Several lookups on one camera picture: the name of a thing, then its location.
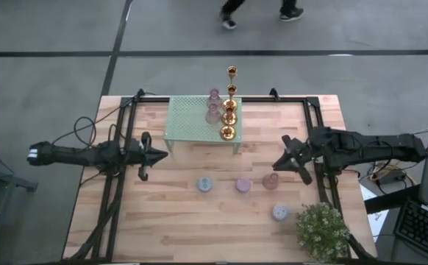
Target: gray floor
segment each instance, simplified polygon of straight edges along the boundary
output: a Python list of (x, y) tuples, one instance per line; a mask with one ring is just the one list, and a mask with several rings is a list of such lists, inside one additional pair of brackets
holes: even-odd
[[(221, 3), (135, 1), (121, 49), (428, 49), (428, 0), (299, 1), (307, 14), (292, 24), (277, 21), (279, 1), (251, 0), (235, 14), (240, 26), (234, 32), (216, 24)], [(110, 51), (123, 5), (124, 0), (0, 1), (0, 52)], [(82, 169), (31, 167), (25, 157), (30, 144), (70, 131), (79, 116), (94, 117), (108, 62), (0, 58), (0, 157), (40, 183), (36, 193), (17, 190), (13, 197), (0, 232), (0, 264), (60, 259)], [(230, 65), (239, 68), (242, 94), (276, 88), (282, 94), (339, 95), (349, 130), (394, 134), (428, 128), (428, 56), (120, 58), (110, 94), (130, 95), (139, 88), (206, 93), (226, 85)], [(426, 142), (428, 135), (422, 138)], [(67, 138), (61, 144), (78, 142)], [(420, 174), (421, 166), (410, 171), (417, 180)], [(378, 244), (379, 254), (389, 259), (386, 244)]]

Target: potted plant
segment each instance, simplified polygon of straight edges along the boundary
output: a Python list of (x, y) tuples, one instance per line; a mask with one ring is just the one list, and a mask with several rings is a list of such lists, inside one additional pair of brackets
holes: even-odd
[(333, 262), (347, 251), (349, 230), (340, 212), (322, 202), (302, 205), (305, 210), (297, 214), (297, 241), (307, 254), (318, 262)]

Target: wooden tabletop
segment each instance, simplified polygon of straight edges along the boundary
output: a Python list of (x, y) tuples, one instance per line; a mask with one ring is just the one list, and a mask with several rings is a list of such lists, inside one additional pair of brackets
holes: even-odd
[[(337, 96), (318, 97), (325, 125), (344, 130)], [(120, 101), (120, 96), (102, 97), (97, 118), (117, 108)], [(138, 104), (132, 137), (140, 138), (142, 132), (148, 131), (152, 146), (166, 150), (163, 132), (167, 110), (168, 103)], [(96, 143), (107, 140), (117, 115), (115, 112), (96, 125)], [(236, 155), (230, 144), (180, 142), (172, 155), (149, 170), (147, 182), (140, 181), (137, 166), (128, 167), (113, 261), (310, 261), (296, 241), (295, 214), (302, 211), (302, 204), (319, 202), (316, 183), (304, 185), (296, 173), (278, 172), (277, 190), (265, 190), (261, 184), (283, 152), (282, 135), (306, 140), (302, 104), (245, 103), (242, 126), (243, 143)], [(96, 173), (87, 168), (82, 180)], [(213, 180), (213, 189), (208, 193), (196, 187), (198, 178), (203, 176)], [(249, 193), (236, 191), (238, 177), (252, 181)], [(347, 172), (339, 180), (346, 225), (365, 249), (376, 255), (356, 175)], [(64, 257), (74, 254), (95, 227), (103, 187), (101, 176), (80, 188)], [(287, 205), (291, 212), (283, 222), (271, 218), (271, 209), (277, 204)]]

